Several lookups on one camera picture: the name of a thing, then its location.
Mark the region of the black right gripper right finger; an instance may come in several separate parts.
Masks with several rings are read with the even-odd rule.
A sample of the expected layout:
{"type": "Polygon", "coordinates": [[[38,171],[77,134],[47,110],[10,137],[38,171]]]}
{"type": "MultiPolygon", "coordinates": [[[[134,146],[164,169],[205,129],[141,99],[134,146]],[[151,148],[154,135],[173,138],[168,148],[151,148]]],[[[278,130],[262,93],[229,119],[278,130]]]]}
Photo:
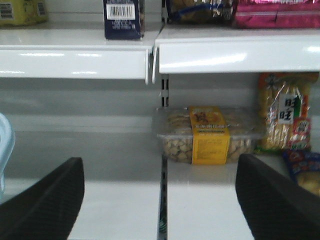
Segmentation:
{"type": "Polygon", "coordinates": [[[241,154],[235,192],[255,240],[318,240],[320,198],[252,154],[241,154]]]}

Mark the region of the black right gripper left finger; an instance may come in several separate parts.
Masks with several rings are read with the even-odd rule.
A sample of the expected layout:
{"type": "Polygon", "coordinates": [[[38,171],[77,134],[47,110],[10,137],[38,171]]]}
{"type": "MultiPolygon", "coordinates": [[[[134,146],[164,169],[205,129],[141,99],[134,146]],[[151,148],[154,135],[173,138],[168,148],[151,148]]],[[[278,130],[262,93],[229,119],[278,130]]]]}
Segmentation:
{"type": "Polygon", "coordinates": [[[0,205],[2,240],[66,240],[85,194],[83,160],[72,157],[0,205]]]}

